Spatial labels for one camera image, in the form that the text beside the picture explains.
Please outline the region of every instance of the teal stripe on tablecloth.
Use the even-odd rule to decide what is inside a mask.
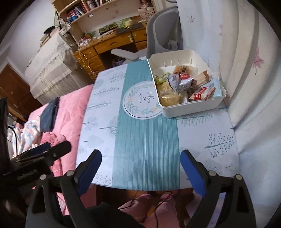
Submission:
[[[147,120],[128,116],[122,106],[133,85],[151,81],[147,60],[128,64],[125,75],[113,161],[112,187],[132,190],[180,188],[180,157],[176,118],[162,114]]]

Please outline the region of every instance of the person's leg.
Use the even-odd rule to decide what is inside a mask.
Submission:
[[[164,194],[160,198],[160,206],[143,223],[146,228],[179,228],[174,197]]]
[[[139,198],[132,202],[132,205],[131,201],[129,201],[118,209],[131,215],[136,221],[143,222],[147,217],[147,213],[151,208],[152,203],[153,197],[150,194],[142,194]]]

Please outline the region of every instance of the gray chair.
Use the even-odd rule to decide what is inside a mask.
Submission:
[[[111,50],[111,53],[125,58],[126,61],[123,64],[126,64],[138,61],[140,57],[144,56],[149,59],[155,53],[182,50],[182,31],[178,7],[164,9],[154,14],[146,25],[146,36],[146,49],[133,53],[115,48]]]

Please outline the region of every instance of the brown wooden door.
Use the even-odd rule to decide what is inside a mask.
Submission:
[[[42,106],[38,100],[33,98],[29,85],[9,64],[0,73],[0,96],[7,97],[9,105],[24,115],[28,115]]]

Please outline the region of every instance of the tablecloth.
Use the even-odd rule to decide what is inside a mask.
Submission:
[[[94,184],[133,190],[191,187],[180,165],[188,149],[208,170],[239,173],[236,139],[227,109],[165,118],[147,60],[99,73],[80,134],[76,166],[94,149],[102,163]]]

